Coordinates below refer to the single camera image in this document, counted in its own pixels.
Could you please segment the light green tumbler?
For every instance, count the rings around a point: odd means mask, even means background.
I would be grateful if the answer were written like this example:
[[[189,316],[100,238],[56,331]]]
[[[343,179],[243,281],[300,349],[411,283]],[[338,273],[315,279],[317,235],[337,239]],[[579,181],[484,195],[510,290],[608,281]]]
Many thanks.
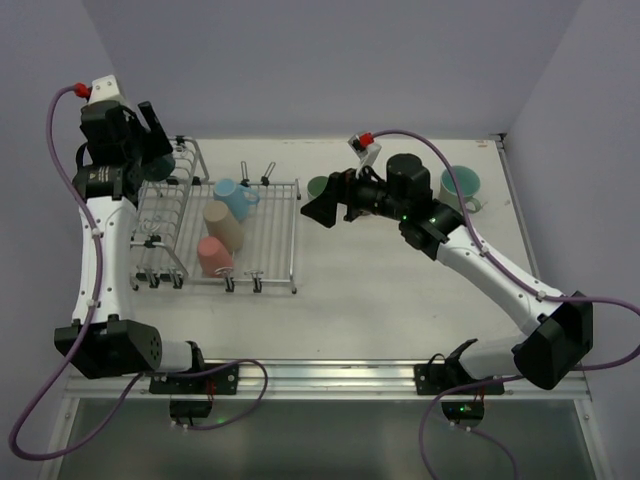
[[[318,198],[325,190],[328,183],[327,176],[315,176],[307,182],[307,198],[312,201]]]

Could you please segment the light blue mug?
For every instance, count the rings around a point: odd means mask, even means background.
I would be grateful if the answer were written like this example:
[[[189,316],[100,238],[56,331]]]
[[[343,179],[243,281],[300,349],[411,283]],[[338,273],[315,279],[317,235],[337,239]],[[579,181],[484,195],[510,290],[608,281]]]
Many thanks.
[[[249,215],[250,207],[258,205],[261,197],[256,190],[225,178],[215,182],[214,199],[223,202],[233,216],[243,222]]]

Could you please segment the pale green mug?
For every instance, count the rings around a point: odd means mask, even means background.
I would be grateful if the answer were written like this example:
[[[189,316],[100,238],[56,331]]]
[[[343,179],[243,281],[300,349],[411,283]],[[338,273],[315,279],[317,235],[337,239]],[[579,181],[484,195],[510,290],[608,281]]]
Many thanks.
[[[481,189],[481,179],[469,167],[454,165],[451,167],[454,177],[445,169],[440,177],[438,200],[458,211],[462,211],[459,196],[462,196],[467,212],[478,213],[482,209],[481,202],[476,195]]]

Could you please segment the pink cup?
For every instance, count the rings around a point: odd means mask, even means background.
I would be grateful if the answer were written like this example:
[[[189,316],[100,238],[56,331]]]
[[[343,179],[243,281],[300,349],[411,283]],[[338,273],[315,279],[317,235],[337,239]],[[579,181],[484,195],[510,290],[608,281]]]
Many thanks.
[[[233,259],[222,242],[212,236],[202,238],[197,245],[201,270],[208,277],[219,277],[220,269],[232,268]]]

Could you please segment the dark green mug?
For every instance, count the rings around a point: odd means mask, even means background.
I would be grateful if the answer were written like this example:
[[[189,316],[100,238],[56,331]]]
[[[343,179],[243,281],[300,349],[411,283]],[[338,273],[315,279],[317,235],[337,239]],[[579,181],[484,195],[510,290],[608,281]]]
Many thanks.
[[[175,169],[175,159],[172,154],[156,157],[142,167],[143,178],[147,182],[162,182]]]

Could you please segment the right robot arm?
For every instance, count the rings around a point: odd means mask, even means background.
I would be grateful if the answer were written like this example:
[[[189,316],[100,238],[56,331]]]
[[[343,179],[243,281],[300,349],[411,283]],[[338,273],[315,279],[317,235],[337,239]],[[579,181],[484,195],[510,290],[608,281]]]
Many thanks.
[[[332,173],[323,192],[301,209],[302,215],[331,228],[337,208],[346,220],[363,213],[396,220],[414,249],[465,277],[516,324],[519,334],[482,342],[470,339],[444,360],[436,378],[453,388],[495,376],[520,375],[533,385],[553,389],[591,350],[593,306],[579,292],[566,302],[527,273],[515,285],[488,259],[487,244],[474,242],[463,216],[435,199],[431,175],[419,157],[396,154],[386,163],[386,177],[372,168]]]

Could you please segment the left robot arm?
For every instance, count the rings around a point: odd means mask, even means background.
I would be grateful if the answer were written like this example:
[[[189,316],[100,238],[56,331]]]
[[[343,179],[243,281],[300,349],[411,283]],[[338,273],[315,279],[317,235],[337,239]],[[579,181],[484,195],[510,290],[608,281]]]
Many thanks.
[[[91,161],[76,163],[71,191],[82,226],[81,280],[69,327],[56,349],[85,377],[183,373],[196,364],[193,341],[165,340],[135,319],[131,239],[144,181],[165,180],[172,146],[150,102],[136,110],[116,100],[87,103],[80,129]]]

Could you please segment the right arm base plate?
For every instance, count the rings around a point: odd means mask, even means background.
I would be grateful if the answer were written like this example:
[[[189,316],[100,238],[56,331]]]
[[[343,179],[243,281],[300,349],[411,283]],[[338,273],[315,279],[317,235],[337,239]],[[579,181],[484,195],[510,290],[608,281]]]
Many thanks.
[[[455,374],[449,372],[443,363],[416,364],[413,366],[413,374],[415,390],[420,396],[435,396],[445,390],[477,382],[476,379],[472,379],[466,373]],[[492,384],[455,392],[455,395],[474,395],[480,393],[489,396],[499,396],[505,393],[505,388],[502,384]]]

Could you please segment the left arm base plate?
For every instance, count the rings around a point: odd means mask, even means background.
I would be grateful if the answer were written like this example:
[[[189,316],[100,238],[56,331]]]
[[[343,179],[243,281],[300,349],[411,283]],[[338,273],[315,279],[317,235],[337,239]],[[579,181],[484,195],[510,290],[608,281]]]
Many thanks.
[[[157,377],[150,381],[148,391],[156,395],[235,395],[238,390],[239,366],[222,368],[222,363],[205,363],[205,370],[213,374],[197,378],[177,376]]]

